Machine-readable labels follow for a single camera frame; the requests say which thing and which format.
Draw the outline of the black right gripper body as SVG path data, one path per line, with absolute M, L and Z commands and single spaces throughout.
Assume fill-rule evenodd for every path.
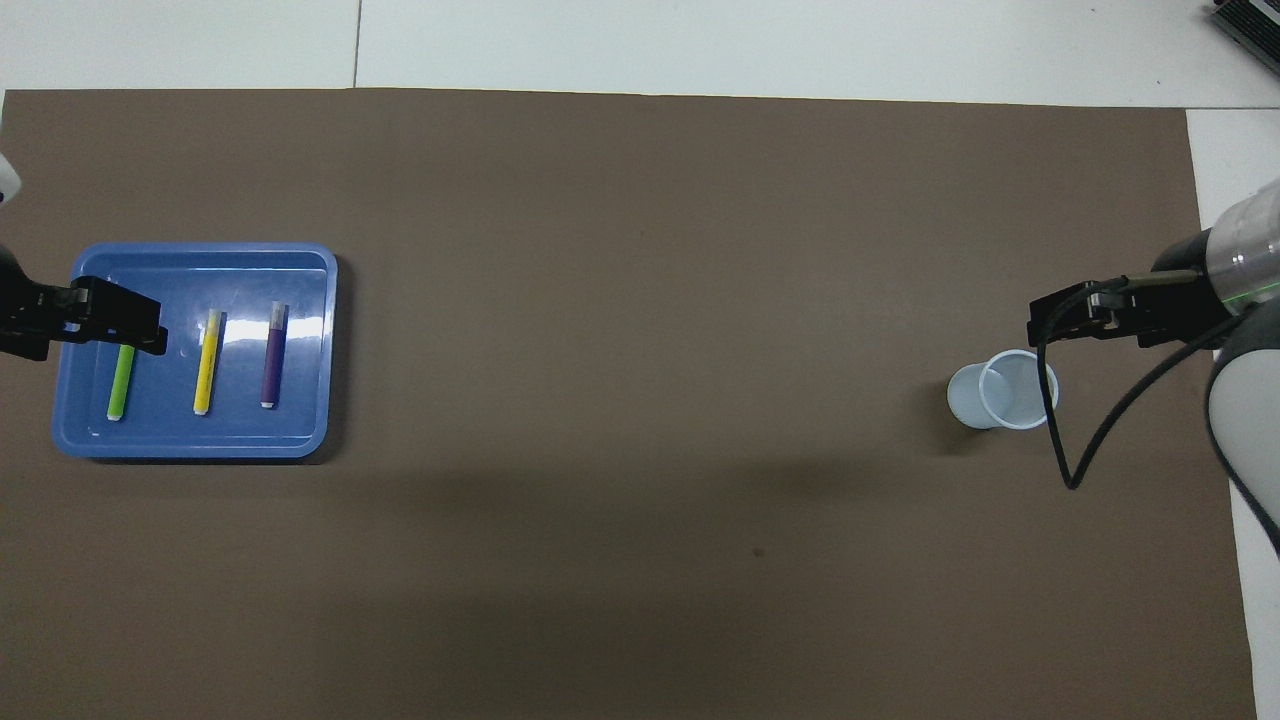
M 1225 323 L 1230 311 L 1219 299 L 1207 270 L 1210 232 L 1201 231 L 1165 249 L 1142 275 L 1197 272 L 1194 281 L 1147 284 L 1132 291 L 1138 315 L 1137 342 L 1148 348 L 1178 341 L 1185 345 Z

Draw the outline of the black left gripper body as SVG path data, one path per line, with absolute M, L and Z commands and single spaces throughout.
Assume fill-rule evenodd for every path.
M 50 345 L 72 342 L 73 288 L 32 281 L 1 249 L 1 351 L 32 361 L 49 359 Z

